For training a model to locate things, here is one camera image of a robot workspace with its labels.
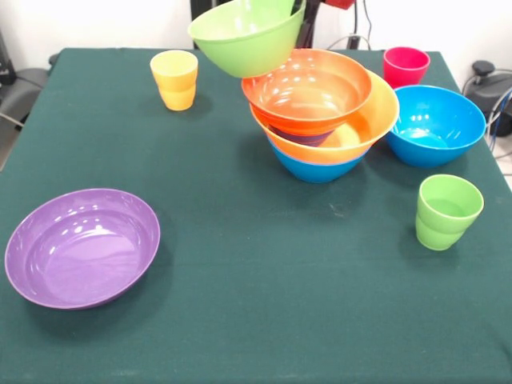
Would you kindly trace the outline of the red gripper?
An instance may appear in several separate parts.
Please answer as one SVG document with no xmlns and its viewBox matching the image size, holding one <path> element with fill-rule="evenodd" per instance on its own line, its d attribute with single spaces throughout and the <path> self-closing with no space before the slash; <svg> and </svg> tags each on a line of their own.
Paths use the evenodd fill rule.
<svg viewBox="0 0 512 384">
<path fill-rule="evenodd" d="M 320 0 L 307 0 L 304 18 L 298 35 L 298 46 L 312 46 L 314 39 L 314 24 L 320 6 Z M 325 0 L 325 4 L 342 10 L 348 10 L 356 3 L 356 0 Z M 302 0 L 294 0 L 293 14 L 302 6 Z"/>
</svg>

